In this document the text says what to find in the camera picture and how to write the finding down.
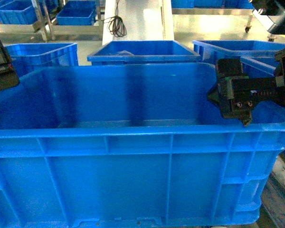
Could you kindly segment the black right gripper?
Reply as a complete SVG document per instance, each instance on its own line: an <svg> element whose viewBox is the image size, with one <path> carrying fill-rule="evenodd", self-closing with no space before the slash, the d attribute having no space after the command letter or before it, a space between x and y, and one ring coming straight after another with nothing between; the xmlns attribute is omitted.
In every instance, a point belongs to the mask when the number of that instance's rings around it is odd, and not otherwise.
<svg viewBox="0 0 285 228"><path fill-rule="evenodd" d="M225 119L238 119L244 126L252 120L252 111L263 101L285 107L285 59L272 77L249 77L239 59L223 58L216 62L217 81L207 99L216 105Z"/></svg>

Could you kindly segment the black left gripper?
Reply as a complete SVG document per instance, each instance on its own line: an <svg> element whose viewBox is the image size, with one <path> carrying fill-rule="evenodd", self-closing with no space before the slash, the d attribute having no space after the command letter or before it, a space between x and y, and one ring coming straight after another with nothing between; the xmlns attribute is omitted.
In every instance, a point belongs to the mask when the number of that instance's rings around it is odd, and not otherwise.
<svg viewBox="0 0 285 228"><path fill-rule="evenodd" d="M12 65L12 59L0 40L0 91L13 88L19 84L20 80Z"/></svg>

